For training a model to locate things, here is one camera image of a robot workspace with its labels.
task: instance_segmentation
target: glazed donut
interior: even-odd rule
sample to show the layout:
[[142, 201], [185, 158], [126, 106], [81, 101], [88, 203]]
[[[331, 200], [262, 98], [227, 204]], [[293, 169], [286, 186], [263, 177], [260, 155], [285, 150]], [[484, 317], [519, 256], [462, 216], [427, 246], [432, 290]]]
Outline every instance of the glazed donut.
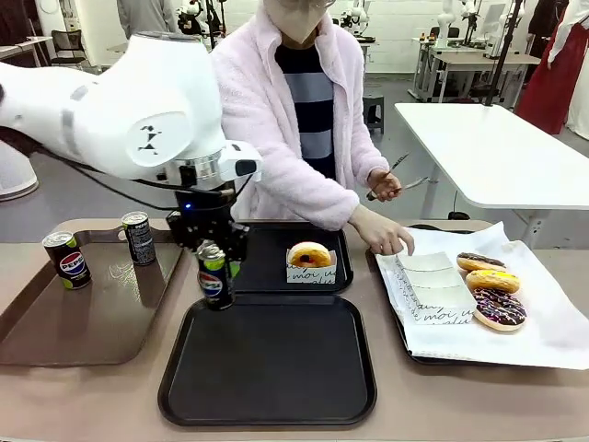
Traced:
[[493, 288], [477, 288], [475, 318], [501, 332], [519, 329], [525, 321], [525, 309], [515, 297]]
[[519, 290], [519, 279], [517, 276], [506, 272], [475, 270], [467, 275], [467, 285], [470, 290], [476, 288], [498, 288], [507, 293], [515, 293]]
[[469, 272], [473, 270], [498, 270], [500, 272], [507, 272], [505, 264], [501, 261], [476, 253], [460, 253], [456, 257], [456, 262], [458, 267]]
[[331, 256], [329, 250], [317, 242], [299, 242], [295, 244], [286, 260], [297, 267], [329, 267]]

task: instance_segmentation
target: person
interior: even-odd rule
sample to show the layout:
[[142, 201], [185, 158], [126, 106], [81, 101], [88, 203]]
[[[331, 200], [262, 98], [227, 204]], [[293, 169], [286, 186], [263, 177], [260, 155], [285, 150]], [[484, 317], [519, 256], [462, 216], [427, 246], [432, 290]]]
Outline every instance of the person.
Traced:
[[117, 0], [119, 21], [127, 39], [136, 32], [178, 32], [171, 0]]
[[[526, 40], [531, 45], [529, 54], [536, 58], [542, 58], [542, 54], [549, 44], [549, 37], [559, 24], [560, 17], [569, 4], [568, 0], [539, 0], [534, 14], [527, 27]], [[527, 67], [525, 73], [526, 83], [536, 71], [534, 65]]]
[[589, 42], [589, 0], [571, 0], [515, 113], [547, 134], [559, 134]]
[[237, 219], [300, 219], [330, 230], [350, 223], [374, 253], [413, 252], [398, 223], [359, 203], [354, 182], [379, 201], [400, 182], [363, 118], [364, 58], [332, 23], [333, 0], [262, 0], [256, 15], [212, 52], [228, 138], [261, 153], [262, 179], [244, 189]]

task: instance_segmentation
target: beige table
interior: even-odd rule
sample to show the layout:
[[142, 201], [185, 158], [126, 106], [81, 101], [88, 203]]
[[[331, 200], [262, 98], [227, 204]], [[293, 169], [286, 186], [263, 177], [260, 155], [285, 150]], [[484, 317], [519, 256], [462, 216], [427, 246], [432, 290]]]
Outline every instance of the beige table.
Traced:
[[[476, 221], [430, 222], [479, 229]], [[78, 220], [60, 228], [112, 228], [118, 220]], [[161, 228], [164, 222], [152, 223]], [[67, 369], [0, 367], [0, 437], [63, 442], [261, 439], [546, 440], [589, 435], [589, 372], [509, 367], [421, 366], [405, 355], [386, 296], [346, 230], [354, 279], [344, 293], [364, 318], [378, 399], [348, 430], [191, 431], [161, 417], [156, 392], [184, 312], [199, 297], [195, 263], [180, 259], [142, 352], [123, 366]], [[538, 253], [573, 302], [589, 312], [588, 251]], [[0, 244], [2, 303], [47, 261], [38, 244]]]
[[[492, 60], [483, 56], [482, 52], [440, 52], [434, 55], [436, 63], [445, 63], [445, 70], [442, 76], [442, 89], [440, 90], [439, 103], [444, 102], [445, 85], [448, 81], [448, 74], [450, 72], [469, 72], [467, 83], [464, 90], [470, 90], [475, 73], [492, 71], [497, 65], [497, 60]], [[501, 91], [501, 100], [504, 99], [506, 85], [510, 82], [513, 72], [517, 72], [527, 68], [531, 64], [539, 64], [540, 59], [527, 55], [525, 53], [508, 53], [503, 65], [503, 71], [506, 73], [503, 80], [503, 87]], [[522, 90], [525, 76], [520, 75], [520, 80], [517, 85], [517, 91], [514, 94], [514, 99], [511, 107], [517, 103], [517, 98]]]

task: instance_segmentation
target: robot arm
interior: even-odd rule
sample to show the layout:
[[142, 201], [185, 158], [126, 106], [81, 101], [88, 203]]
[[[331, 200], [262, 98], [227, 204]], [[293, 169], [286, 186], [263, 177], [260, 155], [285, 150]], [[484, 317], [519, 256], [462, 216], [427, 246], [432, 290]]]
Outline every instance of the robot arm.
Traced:
[[180, 211], [170, 218], [178, 243], [195, 249], [208, 238], [228, 258], [235, 250], [243, 259], [243, 229], [229, 214], [233, 180], [259, 180], [261, 157], [225, 139], [213, 67], [198, 40], [133, 35], [127, 53], [101, 76], [0, 64], [0, 90], [0, 126], [115, 177], [149, 178], [165, 169], [169, 183], [186, 189], [177, 192]]

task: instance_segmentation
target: chocolate donut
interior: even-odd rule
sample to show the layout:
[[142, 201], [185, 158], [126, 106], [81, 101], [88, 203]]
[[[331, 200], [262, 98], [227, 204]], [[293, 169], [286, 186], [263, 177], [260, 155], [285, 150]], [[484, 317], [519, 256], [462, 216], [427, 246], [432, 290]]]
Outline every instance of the chocolate donut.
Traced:
[[460, 253], [456, 257], [458, 267], [468, 270], [499, 270], [506, 272], [505, 264], [499, 260], [478, 255], [477, 253]]
[[525, 322], [525, 309], [517, 299], [495, 288], [477, 288], [475, 318], [492, 329], [508, 332], [519, 329]]

